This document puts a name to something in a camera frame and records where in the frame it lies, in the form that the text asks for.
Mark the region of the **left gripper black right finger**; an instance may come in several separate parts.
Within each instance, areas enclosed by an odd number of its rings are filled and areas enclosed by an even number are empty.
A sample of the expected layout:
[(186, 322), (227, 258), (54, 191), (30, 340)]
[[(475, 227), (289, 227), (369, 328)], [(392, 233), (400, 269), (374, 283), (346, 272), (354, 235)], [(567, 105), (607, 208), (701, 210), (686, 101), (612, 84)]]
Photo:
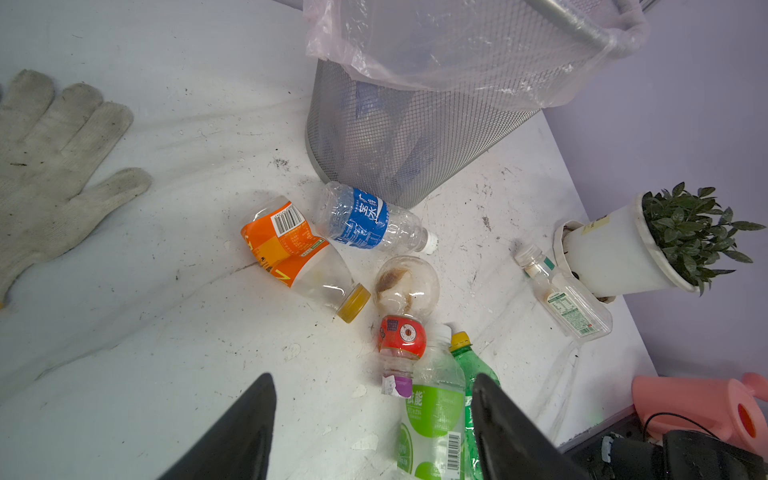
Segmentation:
[(474, 435), (485, 479), (567, 480), (588, 474), (560, 453), (487, 375), (472, 393)]

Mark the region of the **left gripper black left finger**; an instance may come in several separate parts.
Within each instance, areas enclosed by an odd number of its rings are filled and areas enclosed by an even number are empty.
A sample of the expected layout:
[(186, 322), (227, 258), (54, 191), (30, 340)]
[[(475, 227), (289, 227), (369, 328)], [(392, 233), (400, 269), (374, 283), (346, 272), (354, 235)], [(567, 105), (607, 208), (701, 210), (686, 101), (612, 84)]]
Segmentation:
[(264, 373), (162, 477), (265, 479), (276, 405), (273, 378)]

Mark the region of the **green label red cap bottle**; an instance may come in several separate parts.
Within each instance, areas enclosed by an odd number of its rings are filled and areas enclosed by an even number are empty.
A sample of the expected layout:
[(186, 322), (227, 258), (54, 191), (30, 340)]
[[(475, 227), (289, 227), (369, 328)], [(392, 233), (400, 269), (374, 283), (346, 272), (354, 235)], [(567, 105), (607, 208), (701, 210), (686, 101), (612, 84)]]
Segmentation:
[(466, 381), (450, 352), (452, 330), (426, 328), (427, 347), (414, 367), (413, 393), (404, 401), (397, 467), (417, 479), (464, 477)]

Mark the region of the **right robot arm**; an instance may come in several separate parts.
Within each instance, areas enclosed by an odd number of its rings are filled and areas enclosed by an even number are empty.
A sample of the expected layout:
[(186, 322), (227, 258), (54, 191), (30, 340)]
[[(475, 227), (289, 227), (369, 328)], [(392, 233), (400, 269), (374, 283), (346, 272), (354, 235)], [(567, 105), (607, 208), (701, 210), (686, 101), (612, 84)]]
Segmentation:
[(599, 425), (561, 451), (591, 479), (765, 479), (762, 457), (707, 433), (676, 430), (652, 441), (631, 413)]

